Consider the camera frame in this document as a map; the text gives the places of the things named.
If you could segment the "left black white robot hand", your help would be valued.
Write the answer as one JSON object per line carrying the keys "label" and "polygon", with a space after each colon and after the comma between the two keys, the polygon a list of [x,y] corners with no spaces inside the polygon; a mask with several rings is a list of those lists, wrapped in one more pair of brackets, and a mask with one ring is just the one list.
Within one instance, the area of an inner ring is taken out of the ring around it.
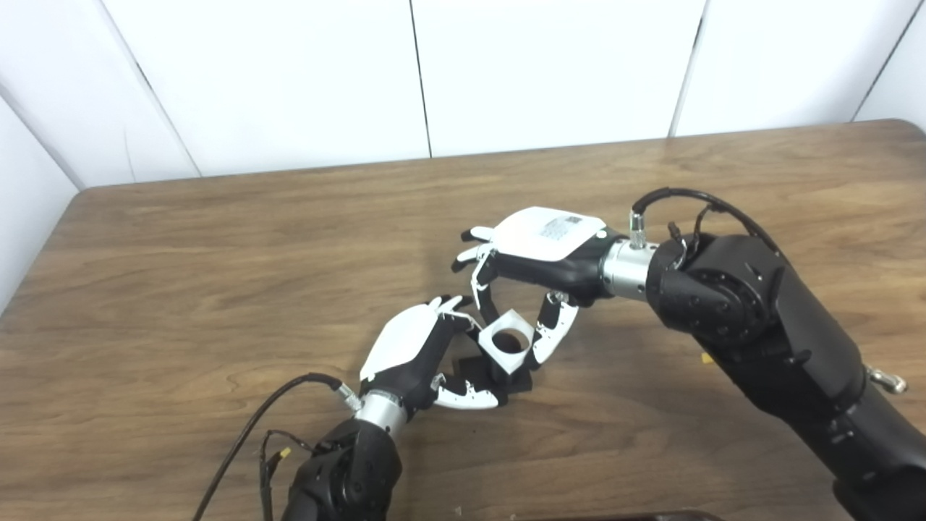
{"label": "left black white robot hand", "polygon": [[439,371],[457,336],[465,334],[476,341],[482,332],[482,326],[462,310],[472,303],[472,297],[440,295],[387,321],[360,369],[360,395],[389,395],[407,421],[434,405],[459,411],[507,405],[505,392],[479,390],[464,377]]}

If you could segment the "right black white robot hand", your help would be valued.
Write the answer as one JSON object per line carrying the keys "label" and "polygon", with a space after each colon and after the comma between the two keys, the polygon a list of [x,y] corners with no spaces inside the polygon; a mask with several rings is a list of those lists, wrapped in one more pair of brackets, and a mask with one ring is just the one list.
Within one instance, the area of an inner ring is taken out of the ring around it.
{"label": "right black white robot hand", "polygon": [[[494,227],[474,226],[461,240],[475,242],[456,255],[451,271],[472,265],[470,286],[485,329],[477,343],[507,375],[536,370],[558,349],[579,309],[609,299],[604,260],[625,235],[599,218],[530,207]],[[545,288],[534,324],[516,311],[500,314],[492,298],[497,279]]]}

